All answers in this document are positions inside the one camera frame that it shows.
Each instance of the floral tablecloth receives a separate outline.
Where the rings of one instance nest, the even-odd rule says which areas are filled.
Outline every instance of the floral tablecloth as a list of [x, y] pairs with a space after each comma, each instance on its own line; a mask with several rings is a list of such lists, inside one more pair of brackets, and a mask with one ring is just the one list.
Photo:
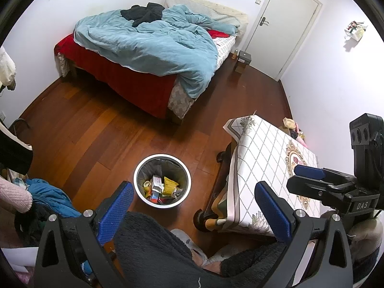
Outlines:
[[320, 216], [320, 201], [291, 194], [287, 180], [297, 164], [317, 167], [314, 153], [262, 118], [252, 115], [228, 120], [223, 127], [237, 142], [227, 185], [212, 210], [218, 219], [209, 219], [209, 230], [266, 234], [272, 230], [254, 197], [255, 185], [267, 182], [293, 209]]

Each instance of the screw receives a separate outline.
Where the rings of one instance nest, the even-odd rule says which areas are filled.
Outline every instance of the screw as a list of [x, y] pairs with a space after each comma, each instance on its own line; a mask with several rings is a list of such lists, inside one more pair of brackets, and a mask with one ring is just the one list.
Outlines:
[[91, 209], [85, 210], [85, 211], [83, 212], [83, 215], [84, 215], [86, 218], [89, 218], [90, 216], [93, 215], [93, 210], [91, 210]]
[[332, 219], [334, 219], [336, 222], [337, 222], [337, 221], [340, 221], [340, 216], [339, 216], [338, 214], [334, 213], [334, 214], [332, 215]]
[[53, 222], [53, 221], [56, 221], [57, 219], [57, 215], [56, 214], [51, 214], [48, 218], [49, 221]]
[[302, 210], [302, 209], [296, 210], [296, 215], [297, 215], [299, 218], [303, 218], [303, 217], [305, 216], [305, 211]]

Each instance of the door frame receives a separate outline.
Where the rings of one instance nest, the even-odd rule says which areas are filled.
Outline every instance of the door frame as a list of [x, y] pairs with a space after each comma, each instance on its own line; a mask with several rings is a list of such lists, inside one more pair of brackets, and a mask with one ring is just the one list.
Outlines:
[[[252, 29], [251, 29], [251, 33], [248, 34], [247, 38], [245, 39], [245, 43], [243, 45], [243, 51], [246, 52], [246, 49], [248, 48], [251, 40], [252, 40], [252, 37], [253, 35], [255, 34], [256, 32], [256, 29], [258, 28], [259, 24], [260, 24], [260, 21], [263, 17], [263, 14], [269, 4], [269, 1], [270, 0], [264, 0], [264, 3], [256, 17], [256, 20], [255, 22], [253, 23], [252, 25]], [[285, 62], [285, 64], [283, 65], [283, 68], [280, 70], [280, 72], [278, 73], [278, 75], [276, 76], [276, 78], [274, 80], [276, 81], [279, 81], [280, 80], [280, 77], [283, 75], [283, 73], [286, 71], [287, 67], [289, 66], [289, 64], [291, 63], [291, 61], [293, 60], [294, 56], [296, 55], [297, 51], [299, 50], [300, 46], [303, 44], [305, 38], [307, 37], [309, 31], [311, 30], [314, 22], [316, 21], [319, 13], [320, 13], [320, 10], [323, 6], [323, 4], [319, 1], [319, 0], [313, 0], [317, 3], [317, 7], [310, 19], [310, 21], [308, 22], [308, 25], [307, 27], [305, 28], [302, 36], [300, 37], [299, 41], [297, 42], [296, 46], [294, 47], [292, 53], [289, 55], [287, 61]]]

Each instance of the white door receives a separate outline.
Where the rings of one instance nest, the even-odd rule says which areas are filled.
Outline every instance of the white door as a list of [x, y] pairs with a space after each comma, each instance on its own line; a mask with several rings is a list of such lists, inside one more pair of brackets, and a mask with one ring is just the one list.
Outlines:
[[315, 0], [269, 0], [246, 48], [251, 66], [275, 80], [308, 26]]

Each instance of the slipper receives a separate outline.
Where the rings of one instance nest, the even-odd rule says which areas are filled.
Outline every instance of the slipper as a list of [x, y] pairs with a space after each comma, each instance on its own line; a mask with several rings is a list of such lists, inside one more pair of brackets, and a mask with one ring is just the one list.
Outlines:
[[238, 248], [233, 245], [226, 245], [221, 248], [218, 252], [216, 252], [212, 257], [210, 257], [207, 261], [207, 264], [212, 262], [221, 262], [225, 259], [232, 257], [233, 255], [241, 252]]
[[193, 241], [192, 239], [182, 230], [179, 230], [178, 228], [174, 228], [173, 230], [170, 231], [172, 234], [174, 234], [178, 239], [180, 239], [185, 245], [191, 249], [196, 251], [196, 253], [201, 257], [203, 260], [203, 264], [201, 267], [207, 264], [207, 255], [203, 252], [203, 250], [200, 249]]

